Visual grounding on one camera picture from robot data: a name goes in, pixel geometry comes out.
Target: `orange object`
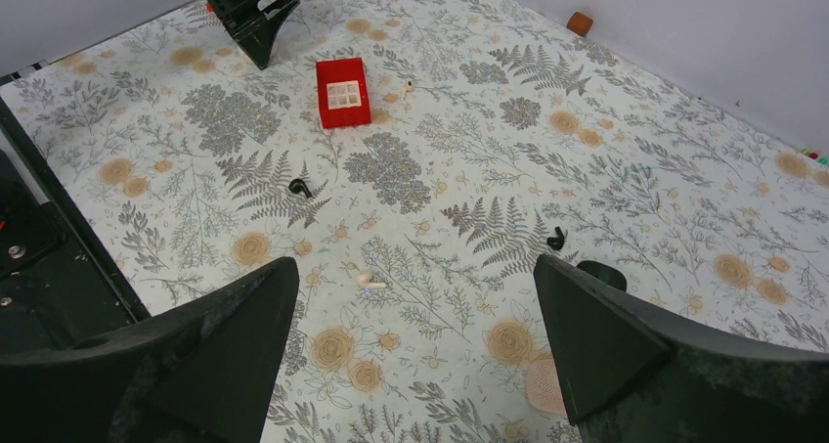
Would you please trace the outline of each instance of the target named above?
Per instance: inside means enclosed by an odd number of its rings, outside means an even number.
[[[567,28],[585,37],[588,35],[590,28],[593,26],[593,20],[578,11],[573,13],[570,21],[567,22]]]

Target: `black clip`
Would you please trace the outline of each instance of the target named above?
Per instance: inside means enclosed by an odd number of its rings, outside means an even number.
[[[290,181],[290,184],[287,185],[287,189],[291,191],[292,194],[304,194],[305,199],[311,198],[311,191],[308,190],[308,186],[302,179],[294,179]]]
[[[561,228],[555,227],[555,234],[557,236],[550,237],[546,239],[546,245],[549,246],[552,250],[561,250],[564,247],[564,242],[567,240],[567,235],[565,235]]]

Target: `floral mat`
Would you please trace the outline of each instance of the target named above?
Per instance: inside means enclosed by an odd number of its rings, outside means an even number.
[[[2,89],[154,314],[296,258],[263,441],[578,441],[524,385],[555,226],[637,297],[829,352],[822,166],[511,0],[301,1],[264,71],[199,1]],[[353,56],[373,124],[326,131],[315,62]]]

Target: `black curved object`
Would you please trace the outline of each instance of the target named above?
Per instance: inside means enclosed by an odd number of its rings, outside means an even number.
[[[68,350],[0,356],[9,442],[258,442],[299,288],[278,259]]]
[[[709,328],[552,256],[533,274],[585,442],[829,441],[829,355]]]

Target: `small white object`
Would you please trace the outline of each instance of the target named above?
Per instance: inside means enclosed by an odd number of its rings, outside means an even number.
[[[412,83],[411,80],[404,83],[403,89],[400,90],[400,99],[402,101],[406,101],[406,93],[412,91],[414,88],[415,88],[415,84]]]
[[[371,270],[364,270],[357,274],[357,285],[360,288],[387,288],[388,285],[383,282],[372,282],[374,280],[374,272]]]

